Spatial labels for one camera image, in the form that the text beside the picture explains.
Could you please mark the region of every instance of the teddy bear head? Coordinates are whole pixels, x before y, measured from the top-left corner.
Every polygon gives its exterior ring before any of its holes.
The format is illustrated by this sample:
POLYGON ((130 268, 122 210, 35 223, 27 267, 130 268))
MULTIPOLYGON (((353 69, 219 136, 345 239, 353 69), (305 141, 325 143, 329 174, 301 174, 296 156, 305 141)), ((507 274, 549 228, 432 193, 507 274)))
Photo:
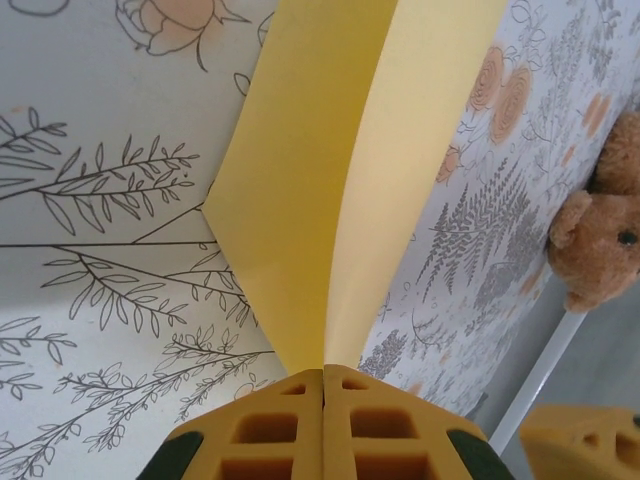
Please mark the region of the teddy bear head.
POLYGON ((574 194, 552 223, 548 256, 568 310, 619 296, 640 274, 640 196, 574 194))

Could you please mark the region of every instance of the fern drawing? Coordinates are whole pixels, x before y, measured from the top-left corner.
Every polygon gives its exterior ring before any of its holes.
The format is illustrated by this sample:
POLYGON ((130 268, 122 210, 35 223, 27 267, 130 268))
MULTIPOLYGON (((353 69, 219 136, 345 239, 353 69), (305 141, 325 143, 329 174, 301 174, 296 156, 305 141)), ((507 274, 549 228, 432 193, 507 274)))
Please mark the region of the fern drawing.
POLYGON ((524 174, 516 174, 517 163, 509 170, 506 165, 505 158, 493 177, 473 195, 467 184, 452 211, 445 204, 432 228, 433 246, 416 280, 420 282, 428 272, 423 301, 441 274, 449 293, 453 293, 460 274, 470 285, 529 207, 524 174))
POLYGON ((511 285, 519 281, 529 270, 531 263, 542 254, 547 229, 538 220, 538 207, 529 208, 519 219, 509 237, 504 261, 494 263, 478 290, 474 308, 486 310, 497 298, 501 298, 511 285))

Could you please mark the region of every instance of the yellow plastic block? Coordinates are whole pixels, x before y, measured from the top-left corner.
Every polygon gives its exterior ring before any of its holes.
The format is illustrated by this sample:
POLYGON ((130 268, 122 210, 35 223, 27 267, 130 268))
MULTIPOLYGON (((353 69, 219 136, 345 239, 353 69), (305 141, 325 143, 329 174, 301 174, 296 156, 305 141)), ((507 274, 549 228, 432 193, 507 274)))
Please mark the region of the yellow plastic block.
POLYGON ((182 480, 321 480, 322 370, 308 370, 176 428, 204 439, 182 480))
POLYGON ((324 379, 309 370, 178 427, 139 480, 471 480, 469 472, 513 480, 471 422, 328 365, 324 379))
POLYGON ((282 0, 203 207, 289 374, 355 366, 507 0, 282 0))
POLYGON ((536 480, 640 479, 640 426, 622 408, 542 406, 519 435, 536 480))
POLYGON ((468 420, 339 365, 325 367, 324 401, 325 480, 472 480, 447 435, 486 441, 468 420))

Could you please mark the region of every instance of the rose drawing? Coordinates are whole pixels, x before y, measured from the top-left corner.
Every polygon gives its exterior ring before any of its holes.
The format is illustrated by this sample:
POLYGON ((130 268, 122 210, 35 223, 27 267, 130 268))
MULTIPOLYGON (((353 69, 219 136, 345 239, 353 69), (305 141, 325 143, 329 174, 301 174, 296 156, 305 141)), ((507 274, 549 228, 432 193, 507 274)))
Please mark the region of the rose drawing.
POLYGON ((500 91, 489 131, 489 136, 496 145, 509 138, 524 113, 531 91, 531 80, 531 70, 520 67, 514 70, 500 91))
POLYGON ((204 71, 200 41, 208 28, 249 20, 230 11, 224 0, 116 0, 116 18, 125 33, 149 55, 161 56, 195 44, 204 71))
POLYGON ((476 111, 487 108, 500 89, 502 73, 504 71, 504 57, 502 50, 491 47, 484 57, 480 72, 469 97, 469 106, 476 111))
POLYGON ((447 154, 445 155, 444 160, 442 160, 442 164, 440 165, 440 170, 438 171, 438 175, 436 176, 436 182, 438 183, 447 182, 451 174, 458 167, 459 161, 460 161, 460 150, 458 148, 455 148, 449 145, 447 154))

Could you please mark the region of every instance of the teddy bear eye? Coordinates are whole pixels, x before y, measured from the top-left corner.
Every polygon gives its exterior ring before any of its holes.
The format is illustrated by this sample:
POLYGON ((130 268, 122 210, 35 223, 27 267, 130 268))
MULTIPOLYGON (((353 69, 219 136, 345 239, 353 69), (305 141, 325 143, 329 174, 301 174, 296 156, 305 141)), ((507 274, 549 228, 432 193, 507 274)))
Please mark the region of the teddy bear eye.
POLYGON ((635 245, 638 242, 638 236, 633 232, 625 230, 618 234, 618 242, 622 245, 635 245))

